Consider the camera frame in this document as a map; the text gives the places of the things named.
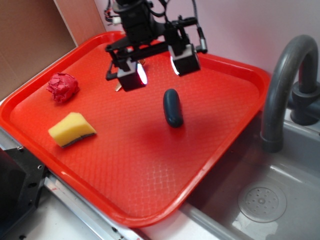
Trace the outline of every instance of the sponge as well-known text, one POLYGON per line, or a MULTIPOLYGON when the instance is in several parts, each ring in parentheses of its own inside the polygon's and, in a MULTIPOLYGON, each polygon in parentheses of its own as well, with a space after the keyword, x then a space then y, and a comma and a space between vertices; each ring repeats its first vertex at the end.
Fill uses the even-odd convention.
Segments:
POLYGON ((84 116, 78 112, 69 113, 48 132, 55 142, 63 148, 97 133, 84 116))

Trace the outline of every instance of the sink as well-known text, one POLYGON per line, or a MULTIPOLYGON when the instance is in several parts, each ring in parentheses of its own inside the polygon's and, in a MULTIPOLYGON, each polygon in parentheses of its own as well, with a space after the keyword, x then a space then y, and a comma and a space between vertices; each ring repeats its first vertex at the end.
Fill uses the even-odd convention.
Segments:
POLYGON ((232 239, 319 239, 319 133, 285 120, 283 149, 267 153, 260 130, 258 114, 187 204, 232 239))

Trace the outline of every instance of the crumpled paper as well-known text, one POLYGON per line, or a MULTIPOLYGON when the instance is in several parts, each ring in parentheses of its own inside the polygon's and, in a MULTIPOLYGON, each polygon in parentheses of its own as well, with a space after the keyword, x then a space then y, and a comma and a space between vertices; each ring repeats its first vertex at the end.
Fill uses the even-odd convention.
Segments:
POLYGON ((80 90, 75 77, 61 72, 53 74, 46 89, 58 103, 64 103, 80 90))

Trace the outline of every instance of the faucet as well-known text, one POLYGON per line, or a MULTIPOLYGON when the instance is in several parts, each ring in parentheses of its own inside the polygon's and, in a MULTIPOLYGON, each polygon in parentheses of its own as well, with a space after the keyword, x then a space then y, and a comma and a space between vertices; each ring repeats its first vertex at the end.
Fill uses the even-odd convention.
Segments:
POLYGON ((272 75, 262 113, 262 148, 276 153, 283 148, 286 108, 299 125, 320 120, 320 84, 317 82, 318 46, 308 35, 293 38, 283 50, 272 75), (298 81, 294 83, 297 73, 298 81))

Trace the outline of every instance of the tray rim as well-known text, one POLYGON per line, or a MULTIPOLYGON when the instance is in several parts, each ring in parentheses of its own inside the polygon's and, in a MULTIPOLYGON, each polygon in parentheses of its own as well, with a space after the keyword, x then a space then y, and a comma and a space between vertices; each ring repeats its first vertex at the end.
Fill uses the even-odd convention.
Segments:
POLYGON ((230 60, 227 58, 214 56, 211 54, 199 54, 199 59, 201 65, 210 66, 215 65, 216 67, 225 66, 226 69, 232 68, 232 74, 226 71, 219 71, 214 69, 217 72, 225 73, 234 77, 239 77, 239 75, 245 76, 246 78, 241 77, 246 81, 252 82, 257 89, 259 90, 259 98, 256 103, 251 107, 246 113, 245 117, 241 119, 237 126, 231 131, 231 133, 224 139, 220 145, 226 145, 227 148, 219 146, 211 157, 203 165, 202 169, 197 172, 197 174, 192 178, 187 186, 183 188, 178 194, 177 197, 168 204, 163 210, 156 212, 152 215, 146 217, 132 217, 126 212, 119 209, 118 206, 113 204, 109 199, 100 196, 101 194, 96 191, 95 194, 91 190, 88 190, 89 184, 81 180, 73 172, 64 172, 61 171, 61 165, 59 162, 54 161, 54 157, 49 152, 44 153, 41 150, 41 146, 34 142, 30 137, 23 134, 23 132, 15 128, 14 124, 10 122, 10 114, 12 110, 29 95, 35 92, 38 88, 42 87, 48 81, 45 76, 52 76, 54 73, 59 72, 59 69, 65 69, 68 64, 72 64, 74 61, 78 60, 86 53, 90 52, 92 49, 101 44, 106 44, 106 42, 113 42, 123 35, 119 31, 110 31, 96 35, 89 40, 85 41, 79 47, 75 48, 64 57, 62 57, 57 62, 53 63, 51 66, 46 68, 44 71, 40 72, 38 75, 33 77, 25 85, 13 92, 3 103, 0 105, 0 126, 7 131, 14 139, 19 141, 23 146, 33 152, 42 162, 50 162, 46 164, 53 173, 57 174, 64 182, 73 188, 77 186, 77 192, 79 192, 94 206, 107 214, 110 218, 119 222, 123 225, 132 228, 146 227, 152 224, 159 222, 160 220, 168 217, 172 212, 174 212, 188 197, 191 191, 196 187, 196 185, 203 179, 206 173, 214 167, 215 163, 223 155, 223 153, 228 149, 232 142, 238 137, 238 135, 245 129, 249 122, 254 118, 254 116, 262 109, 264 101, 267 95, 267 90, 270 82, 270 75, 264 70, 241 63, 238 61, 230 60))

